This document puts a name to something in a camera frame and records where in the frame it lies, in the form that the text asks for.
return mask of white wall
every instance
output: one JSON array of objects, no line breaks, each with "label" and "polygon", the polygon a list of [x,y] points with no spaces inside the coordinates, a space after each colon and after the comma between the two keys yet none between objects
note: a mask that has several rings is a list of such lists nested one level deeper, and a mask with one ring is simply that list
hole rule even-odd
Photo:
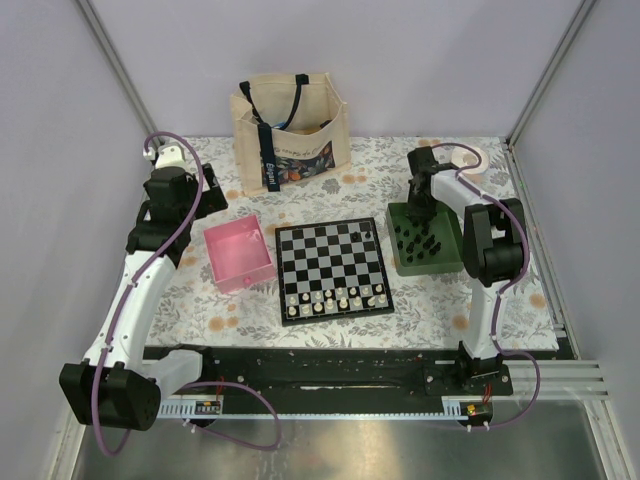
[{"label": "white wall", "polygon": [[77,362],[115,292],[144,138],[70,0],[0,15],[0,477],[48,466]]},{"label": "white wall", "polygon": [[581,353],[598,359],[640,471],[640,3],[603,1],[516,152]]},{"label": "white wall", "polygon": [[157,125],[231,135],[252,74],[325,72],[358,135],[506,135],[579,0],[93,0]]}]

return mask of pink container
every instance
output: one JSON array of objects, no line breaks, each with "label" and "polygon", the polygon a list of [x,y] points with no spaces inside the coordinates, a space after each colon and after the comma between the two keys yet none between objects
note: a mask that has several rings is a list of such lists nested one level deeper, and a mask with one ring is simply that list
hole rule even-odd
[{"label": "pink container", "polygon": [[247,288],[276,276],[258,217],[248,217],[204,231],[213,278],[222,293]]}]

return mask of flower pattern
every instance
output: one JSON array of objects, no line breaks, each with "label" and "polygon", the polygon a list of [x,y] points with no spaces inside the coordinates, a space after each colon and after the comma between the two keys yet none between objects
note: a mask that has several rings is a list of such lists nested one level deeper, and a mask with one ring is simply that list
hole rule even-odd
[{"label": "flower pattern", "polygon": [[[229,208],[193,224],[191,244],[165,291],[153,320],[149,345],[180,343],[236,347],[312,348],[457,348],[468,328],[470,278],[466,273],[400,277],[395,270],[385,211],[406,201],[410,179],[407,153],[425,138],[353,138],[352,169],[296,182],[278,193],[245,197],[233,156],[232,138],[189,139],[203,162],[210,162]],[[442,138],[475,145],[487,152],[490,168],[471,180],[499,197],[514,196],[497,138]],[[446,161],[448,150],[435,152]],[[193,160],[188,159],[195,172]],[[221,294],[214,282],[203,231],[255,214],[275,262],[275,229],[339,218],[376,219],[396,311],[374,317],[283,327],[278,281]],[[505,348],[558,348],[540,276],[530,272],[511,293],[501,343]]]}]

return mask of white roll of tape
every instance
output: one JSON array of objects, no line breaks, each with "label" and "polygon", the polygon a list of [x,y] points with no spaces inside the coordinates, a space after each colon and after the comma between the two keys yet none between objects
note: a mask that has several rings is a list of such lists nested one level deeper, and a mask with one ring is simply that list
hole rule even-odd
[{"label": "white roll of tape", "polygon": [[[465,170],[464,173],[477,175],[479,173],[485,172],[487,168],[489,168],[489,155],[487,155],[487,152],[474,145],[469,146],[480,154],[480,157],[482,157],[482,162],[480,162],[480,166]],[[469,165],[475,165],[476,163],[478,163],[478,157],[476,157],[469,150],[465,150],[462,147],[456,147],[451,153],[451,163],[453,163],[458,168],[468,167]]]}]

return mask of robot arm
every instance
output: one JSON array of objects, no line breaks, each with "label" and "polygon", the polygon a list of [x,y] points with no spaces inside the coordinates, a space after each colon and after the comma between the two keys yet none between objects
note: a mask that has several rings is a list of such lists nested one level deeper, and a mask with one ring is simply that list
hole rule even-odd
[{"label": "robot arm", "polygon": [[[227,202],[210,165],[203,167],[209,189],[203,191],[195,218],[227,208]],[[188,226],[132,284],[132,277],[183,223],[198,188],[187,173],[182,148],[169,144],[160,152],[150,179],[144,184],[149,199],[129,233],[125,267],[107,318],[80,364],[66,364],[60,385],[80,423],[90,425],[91,385],[109,326],[124,291],[133,288],[120,313],[100,379],[100,423],[104,426],[146,430],[153,424],[160,402],[183,385],[197,380],[202,357],[192,351],[173,351],[152,364],[143,365],[144,345],[160,298],[191,241]]]},{"label": "robot arm", "polygon": [[[518,276],[524,264],[522,239],[504,213],[460,183],[456,167],[439,164],[430,147],[409,153],[409,165],[413,175],[408,201],[411,214],[429,221],[435,216],[437,202],[442,202],[464,222],[462,255],[472,278],[472,300],[469,328],[462,334],[459,352],[462,375],[469,378],[497,372],[502,358],[491,335],[492,317],[499,290]],[[524,228],[521,202],[514,198],[501,203]],[[497,333],[506,300],[501,299]]]}]

